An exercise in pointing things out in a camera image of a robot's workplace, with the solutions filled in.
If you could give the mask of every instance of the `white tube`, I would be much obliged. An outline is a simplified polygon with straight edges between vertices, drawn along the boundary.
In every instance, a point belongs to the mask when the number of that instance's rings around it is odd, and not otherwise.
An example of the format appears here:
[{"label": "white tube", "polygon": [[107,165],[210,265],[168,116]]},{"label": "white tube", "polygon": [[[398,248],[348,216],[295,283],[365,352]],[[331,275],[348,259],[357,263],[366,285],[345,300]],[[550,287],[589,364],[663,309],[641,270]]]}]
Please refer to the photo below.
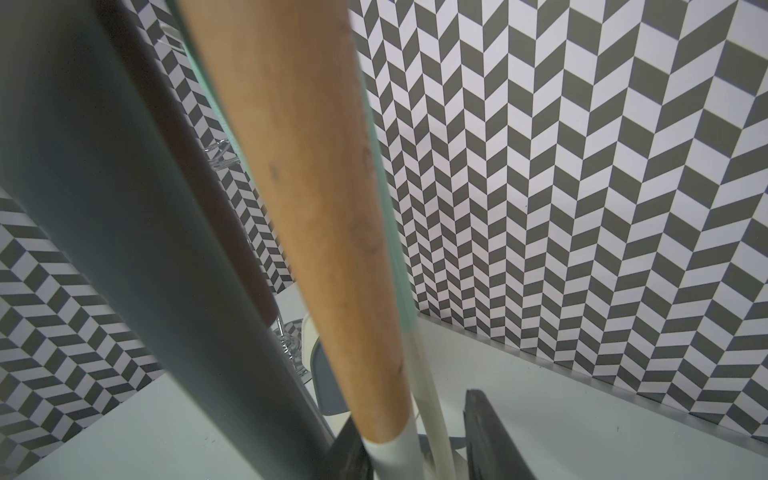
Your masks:
[{"label": "white tube", "polygon": [[400,435],[387,443],[362,439],[379,480],[423,480],[424,466],[416,422],[411,418]]},{"label": "white tube", "polygon": [[429,448],[435,459],[437,478],[456,480],[448,429],[445,427],[435,380],[424,354],[424,342],[418,325],[414,325],[408,332],[403,332],[402,349],[406,358],[411,393],[419,407],[424,430],[429,439]]}]

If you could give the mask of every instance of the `chevron pattern wallpaper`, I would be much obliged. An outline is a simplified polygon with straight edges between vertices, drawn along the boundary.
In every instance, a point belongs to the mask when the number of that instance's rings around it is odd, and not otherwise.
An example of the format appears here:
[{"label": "chevron pattern wallpaper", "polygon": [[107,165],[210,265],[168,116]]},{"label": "chevron pattern wallpaper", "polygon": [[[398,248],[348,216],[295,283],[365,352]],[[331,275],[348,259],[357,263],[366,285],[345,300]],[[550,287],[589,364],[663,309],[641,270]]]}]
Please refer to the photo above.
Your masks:
[{"label": "chevron pattern wallpaper", "polygon": [[[163,0],[124,0],[200,146]],[[768,442],[768,5],[350,0],[419,309]],[[275,291],[239,166],[218,172]],[[0,478],[162,373],[0,193]]]}]

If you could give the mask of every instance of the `mop handle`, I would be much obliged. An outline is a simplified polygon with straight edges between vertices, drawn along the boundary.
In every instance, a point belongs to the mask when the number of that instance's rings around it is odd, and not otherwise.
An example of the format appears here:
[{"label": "mop handle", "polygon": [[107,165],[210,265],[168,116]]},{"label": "mop handle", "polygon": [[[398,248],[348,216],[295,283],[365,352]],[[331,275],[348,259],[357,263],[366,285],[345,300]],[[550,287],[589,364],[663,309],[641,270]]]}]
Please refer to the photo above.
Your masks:
[{"label": "mop handle", "polygon": [[177,4],[379,477],[421,478],[346,3]]}]

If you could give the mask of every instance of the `broom handle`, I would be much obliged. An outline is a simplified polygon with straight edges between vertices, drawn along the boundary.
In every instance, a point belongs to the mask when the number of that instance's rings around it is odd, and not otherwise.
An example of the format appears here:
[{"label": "broom handle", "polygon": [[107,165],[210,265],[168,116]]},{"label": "broom handle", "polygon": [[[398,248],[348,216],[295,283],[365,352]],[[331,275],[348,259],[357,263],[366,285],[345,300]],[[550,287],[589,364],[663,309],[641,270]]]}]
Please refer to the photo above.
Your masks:
[{"label": "broom handle", "polygon": [[421,478],[346,3],[177,4],[379,477]]}]

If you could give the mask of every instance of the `herringbone pattern wall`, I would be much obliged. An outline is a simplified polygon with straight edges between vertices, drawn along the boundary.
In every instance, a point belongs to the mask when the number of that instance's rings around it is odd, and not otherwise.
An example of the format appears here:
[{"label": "herringbone pattern wall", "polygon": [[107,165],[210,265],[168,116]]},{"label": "herringbone pattern wall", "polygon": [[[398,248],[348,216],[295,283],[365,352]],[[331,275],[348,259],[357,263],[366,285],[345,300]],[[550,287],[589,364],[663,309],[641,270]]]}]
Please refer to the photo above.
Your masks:
[{"label": "herringbone pattern wall", "polygon": [[766,8],[353,0],[419,309],[768,439]]}]

